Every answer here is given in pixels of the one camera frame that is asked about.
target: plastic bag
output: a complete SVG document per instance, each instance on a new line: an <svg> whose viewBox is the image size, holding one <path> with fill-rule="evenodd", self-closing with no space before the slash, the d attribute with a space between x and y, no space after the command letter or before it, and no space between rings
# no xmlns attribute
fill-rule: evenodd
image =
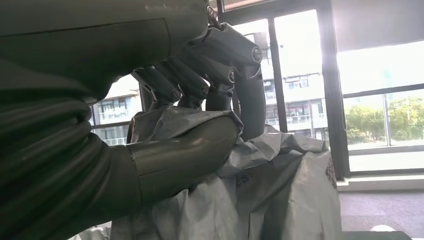
<svg viewBox="0 0 424 240"><path fill-rule="evenodd" d="M232 111L165 107L131 121L130 142L172 138ZM112 222L113 240L340 240L340 203L325 142L271 126L237 140L191 191Z"/></svg>

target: tree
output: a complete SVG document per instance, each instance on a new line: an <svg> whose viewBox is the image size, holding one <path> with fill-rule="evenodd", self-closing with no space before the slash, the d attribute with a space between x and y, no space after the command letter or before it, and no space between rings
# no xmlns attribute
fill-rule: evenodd
<svg viewBox="0 0 424 240"><path fill-rule="evenodd" d="M356 105L346 111L347 141L349 144L384 141L383 108Z"/></svg>
<svg viewBox="0 0 424 240"><path fill-rule="evenodd" d="M424 102L419 97L407 97L390 103L388 107L391 138L396 141L422 140Z"/></svg>
<svg viewBox="0 0 424 240"><path fill-rule="evenodd" d="M391 138L395 141L424 139L424 101L406 97L388 106ZM386 129L381 108L356 105L345 112L348 144L385 141Z"/></svg>

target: gray robotic hand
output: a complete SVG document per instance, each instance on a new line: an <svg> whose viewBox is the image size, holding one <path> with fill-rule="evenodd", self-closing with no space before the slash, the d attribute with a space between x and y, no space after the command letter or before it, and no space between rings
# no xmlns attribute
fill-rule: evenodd
<svg viewBox="0 0 424 240"><path fill-rule="evenodd" d="M239 135L230 118L109 147L88 104L129 73L151 109L229 110L235 88L251 139L265 123L260 51L202 0L0 1L0 239L66 239L216 171Z"/></svg>

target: floor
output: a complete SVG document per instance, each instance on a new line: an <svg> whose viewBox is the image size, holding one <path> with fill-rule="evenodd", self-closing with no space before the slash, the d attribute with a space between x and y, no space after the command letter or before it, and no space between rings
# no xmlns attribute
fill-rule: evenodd
<svg viewBox="0 0 424 240"><path fill-rule="evenodd" d="M424 239L424 191L340 192L343 231L403 231Z"/></svg>

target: glass window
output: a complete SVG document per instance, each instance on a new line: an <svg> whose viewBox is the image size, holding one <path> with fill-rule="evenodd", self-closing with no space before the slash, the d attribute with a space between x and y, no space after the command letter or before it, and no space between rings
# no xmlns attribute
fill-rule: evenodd
<svg viewBox="0 0 424 240"><path fill-rule="evenodd" d="M94 122L96 125L127 122L140 111L139 83L127 75L113 83L107 96L93 106Z"/></svg>
<svg viewBox="0 0 424 240"><path fill-rule="evenodd" d="M339 52L343 94L424 83L424 41Z"/></svg>
<svg viewBox="0 0 424 240"><path fill-rule="evenodd" d="M424 145L424 90L386 94L391 146Z"/></svg>
<svg viewBox="0 0 424 240"><path fill-rule="evenodd" d="M231 10L263 2L264 0L223 0L224 9Z"/></svg>
<svg viewBox="0 0 424 240"><path fill-rule="evenodd" d="M93 129L93 133L97 134L109 146L125 145L127 143L128 128L128 125L96 128Z"/></svg>
<svg viewBox="0 0 424 240"><path fill-rule="evenodd" d="M299 12L274 21L288 131L325 140L328 123L317 13Z"/></svg>
<svg viewBox="0 0 424 240"><path fill-rule="evenodd" d="M243 23L240 25L235 25L233 27L236 31L245 35L248 39L250 39L252 42L257 44L262 49L262 53L266 53L262 55L262 61L260 63L262 78L263 78L263 86L265 90L265 100L266 100L265 123L273 126L277 130L280 130L280 125L278 121L278 111L277 111L276 88L274 83L274 70L273 70L273 63L271 61L270 35L268 33L268 20L262 19L262 20L252 21L252 22Z"/></svg>
<svg viewBox="0 0 424 240"><path fill-rule="evenodd" d="M382 95L344 100L349 150L387 146Z"/></svg>
<svg viewBox="0 0 424 240"><path fill-rule="evenodd" d="M337 61L343 94L424 83L424 41L339 52ZM404 148L424 145L423 98L412 90L344 99L352 172L423 168L424 152Z"/></svg>

